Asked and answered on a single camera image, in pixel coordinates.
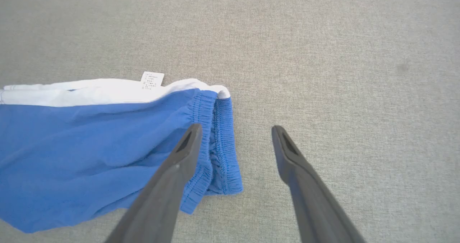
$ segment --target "gray fabric surface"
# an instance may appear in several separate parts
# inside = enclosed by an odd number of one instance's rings
[[[174,242],[298,242],[283,125],[370,243],[460,242],[460,0],[0,0],[0,85],[198,78],[232,93],[245,191]],[[103,242],[117,210],[5,243]]]

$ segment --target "care label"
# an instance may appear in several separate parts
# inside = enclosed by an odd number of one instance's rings
[[[141,78],[142,89],[151,90],[161,86],[164,76],[165,75],[163,73],[144,71],[144,74],[142,74]]]

